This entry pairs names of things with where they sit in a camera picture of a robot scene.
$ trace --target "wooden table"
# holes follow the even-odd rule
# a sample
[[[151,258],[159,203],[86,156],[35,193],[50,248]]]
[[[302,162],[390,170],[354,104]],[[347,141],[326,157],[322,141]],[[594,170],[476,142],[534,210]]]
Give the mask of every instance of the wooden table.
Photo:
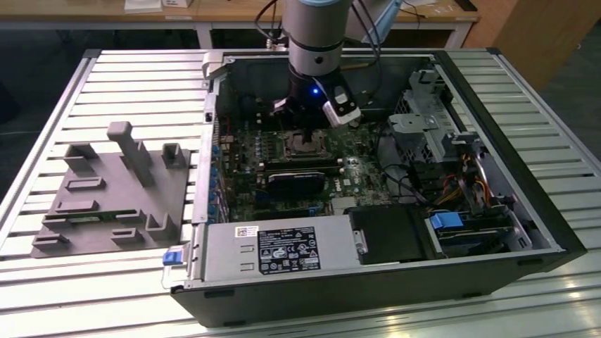
[[[164,7],[163,12],[126,14],[124,0],[0,0],[0,29],[35,30],[144,30],[192,29],[200,46],[214,47],[214,29],[252,29],[256,14],[268,0],[195,0],[188,8]],[[282,8],[276,20],[282,18]],[[419,6],[426,18],[399,12],[394,30],[450,30],[447,47],[462,47],[478,12],[467,12],[455,0]],[[268,27],[272,16],[263,17]]]

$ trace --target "cable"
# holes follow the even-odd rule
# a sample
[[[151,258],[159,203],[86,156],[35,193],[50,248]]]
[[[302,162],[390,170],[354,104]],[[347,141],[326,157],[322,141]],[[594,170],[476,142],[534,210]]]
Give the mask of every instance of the cable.
[[[366,35],[368,36],[368,42],[370,42],[370,47],[372,49],[374,52],[374,59],[370,63],[359,63],[356,65],[346,65],[340,68],[340,70],[356,70],[356,69],[363,69],[367,67],[371,67],[374,64],[378,63],[378,61],[380,60],[380,34],[378,33],[378,29],[376,29],[376,25],[374,24],[374,19],[370,15],[370,12],[367,11],[367,7],[366,4],[363,3],[363,0],[359,1],[362,8],[366,11],[366,15],[371,21],[372,27],[374,27],[374,31],[376,33],[376,38],[378,38],[378,47],[376,47],[376,42],[374,42],[374,38],[372,38],[372,34],[370,34],[370,29],[368,26],[366,25],[364,19],[362,19],[362,16],[359,15],[359,11],[358,11],[358,7],[355,6],[355,4],[352,4],[351,9],[354,10],[354,14],[355,17],[358,18],[358,21],[362,25],[362,28],[364,29]]]
[[[416,189],[415,187],[412,187],[411,185],[403,183],[403,182],[402,182],[403,178],[402,178],[402,180],[398,180],[398,179],[396,179],[394,176],[391,176],[391,174],[387,173],[387,171],[384,171],[384,169],[383,169],[383,165],[380,164],[380,157],[379,157],[379,155],[378,155],[378,149],[380,148],[380,140],[382,140],[382,134],[383,134],[383,131],[384,131],[384,127],[386,127],[386,124],[383,124],[383,125],[380,126],[380,129],[378,130],[378,142],[376,142],[376,144],[375,144],[375,147],[376,147],[376,151],[375,151],[375,153],[376,153],[376,166],[378,166],[378,168],[380,169],[380,171],[382,171],[382,173],[384,174],[384,176],[387,176],[387,179],[391,180],[391,181],[394,181],[394,182],[398,184],[398,186],[404,187],[406,189],[408,189],[410,192],[414,194],[414,196],[416,197],[416,199],[419,200],[419,202],[420,202],[422,204],[426,204],[427,206],[432,206],[432,202],[430,202],[430,200],[424,197],[424,195],[420,194],[420,192],[418,191],[418,189]]]
[[[272,6],[275,5],[276,2],[279,2],[279,0],[271,0],[271,2],[268,2],[268,4],[266,5],[266,7],[263,7],[262,11],[259,12],[259,14],[256,15],[256,18],[255,18],[255,27],[256,27],[256,30],[259,31],[259,33],[262,33],[262,35],[263,35],[267,39],[272,40],[274,43],[278,43],[279,40],[278,40],[275,37],[270,36],[270,34],[266,32],[266,30],[262,28],[262,26],[259,26],[259,20],[262,19],[263,14],[266,14],[266,12],[267,12],[267,10],[270,9],[270,7],[272,7]]]
[[[378,46],[378,56],[376,56],[376,58],[374,59],[374,61],[371,63],[371,65],[374,65],[375,63],[378,64],[378,79],[376,79],[376,87],[372,89],[372,93],[368,95],[370,96],[370,100],[366,103],[366,104],[368,104],[370,101],[376,96],[376,93],[380,90],[380,87],[383,85],[383,63],[380,62],[380,57],[382,57],[382,54],[383,54],[383,44],[382,44],[382,41],[380,41],[380,33],[378,31],[376,23],[374,22],[374,18],[372,18],[372,15],[370,14],[368,7],[366,6],[364,0],[359,0],[359,5],[364,9],[366,15],[368,16],[368,20],[370,20],[370,23],[372,25],[374,33],[376,34],[376,46]]]
[[[371,65],[374,65],[378,61],[380,61],[380,55],[383,53],[383,46],[382,46],[382,42],[380,42],[380,33],[378,31],[376,23],[374,22],[374,18],[372,18],[372,15],[370,14],[368,7],[366,6],[364,0],[359,0],[359,5],[362,6],[362,8],[366,12],[366,16],[368,17],[370,24],[372,25],[374,33],[376,34],[376,42],[374,44],[378,46],[378,57],[371,62]]]

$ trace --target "warning label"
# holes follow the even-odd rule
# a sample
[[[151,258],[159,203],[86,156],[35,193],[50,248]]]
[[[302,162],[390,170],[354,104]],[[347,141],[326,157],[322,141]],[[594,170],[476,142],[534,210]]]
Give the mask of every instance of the warning label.
[[[322,268],[314,227],[259,231],[258,240],[259,271],[264,275]]]

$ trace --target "blue latch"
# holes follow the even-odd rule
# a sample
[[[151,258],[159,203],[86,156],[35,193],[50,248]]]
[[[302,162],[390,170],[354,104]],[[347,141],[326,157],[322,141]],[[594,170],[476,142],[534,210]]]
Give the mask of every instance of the blue latch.
[[[164,253],[163,255],[163,265],[170,266],[170,265],[183,265],[184,261],[183,261],[183,249],[179,250],[174,250],[170,249],[168,252]]]
[[[463,227],[459,213],[438,213],[431,217],[431,222],[436,230]]]

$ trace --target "aluminum slat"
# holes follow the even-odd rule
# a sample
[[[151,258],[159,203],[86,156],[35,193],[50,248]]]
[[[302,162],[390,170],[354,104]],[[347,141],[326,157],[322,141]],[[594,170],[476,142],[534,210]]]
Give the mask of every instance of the aluminum slat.
[[[554,149],[547,151],[520,151],[520,157],[527,164],[562,163],[582,161],[580,154],[574,149]]]
[[[190,165],[196,166],[199,165],[199,153],[192,153],[190,157]],[[65,160],[47,160],[47,162],[42,165],[41,174],[51,174],[58,175],[67,173],[69,165],[65,162]]]
[[[150,90],[203,90],[204,81],[178,80],[178,81],[122,81],[122,82],[93,82],[82,88],[83,93],[94,92],[132,92]]]
[[[120,72],[91,73],[90,82],[120,82],[120,81],[160,81],[160,80],[202,80],[203,71],[167,71],[167,72]]]
[[[138,127],[132,130],[132,137],[135,139],[175,139],[179,137],[199,137],[202,134],[200,128],[195,125],[187,126],[163,126],[163,127]],[[62,130],[59,132],[58,142],[98,142],[108,141],[107,128],[101,129],[81,129],[81,130]]]
[[[555,178],[540,180],[539,183],[550,195],[601,191],[601,180],[599,177]]]
[[[507,75],[502,67],[459,67],[464,75]]]
[[[206,122],[204,113],[168,113],[144,115],[103,115],[67,118],[63,128],[108,127],[115,121],[128,121],[134,127],[150,125],[191,125]]]
[[[122,102],[203,100],[206,99],[206,96],[207,91],[204,90],[85,93],[79,94],[77,102],[79,104],[118,104]]]
[[[155,151],[155,150],[162,150],[163,149],[163,145],[166,143],[179,143],[183,149],[188,149],[188,150],[196,150],[199,148],[199,144],[200,144],[200,138],[198,138],[198,135],[195,135],[195,137],[188,138],[188,139],[180,139],[180,138],[172,138],[172,139],[155,139],[155,140],[143,140],[144,141],[144,146],[147,148],[147,150],[150,151]],[[91,146],[94,151],[97,151],[99,154],[102,153],[118,153],[122,151],[118,143],[111,142],[108,140],[103,140],[99,142],[91,142]],[[50,158],[63,158],[63,156],[66,155],[67,152],[67,148],[69,148],[69,144],[57,144],[50,152]]]
[[[475,84],[514,84],[514,80],[507,75],[471,75],[466,76],[468,83]]]
[[[78,104],[74,106],[71,116],[81,115],[119,115],[146,113],[176,113],[203,111],[204,101],[179,102],[142,102],[130,104]]]
[[[203,62],[98,63],[93,72],[142,72],[158,70],[202,70]]]
[[[143,54],[143,55],[132,55],[132,54],[122,54],[122,55],[101,55],[98,58],[98,63],[123,63],[123,62],[202,62],[204,58],[204,54]]]
[[[548,125],[550,120],[546,116],[540,114],[510,114],[510,115],[494,115],[495,122],[499,124],[502,129],[508,125]],[[471,125],[472,121],[467,115],[460,115],[464,125]]]
[[[492,115],[539,113],[539,109],[532,103],[490,103],[486,104],[486,108]],[[458,102],[454,103],[454,109],[459,114],[466,114],[466,111],[463,110],[462,105]]]
[[[143,49],[136,51],[128,50],[115,50],[115,51],[102,51],[103,55],[107,54],[204,54],[207,50],[203,49]]]
[[[491,54],[487,51],[448,51],[447,54],[454,60],[464,58],[491,59]]]
[[[458,59],[454,62],[458,67],[502,67],[492,58]]]
[[[472,84],[472,89],[478,94],[483,93],[522,93],[523,90],[516,84]]]
[[[560,211],[576,211],[601,208],[601,193],[567,194],[551,196],[555,206]]]
[[[551,137],[523,137],[511,139],[511,143],[516,150],[540,150],[540,149],[558,149],[570,148],[570,144],[560,136]]]

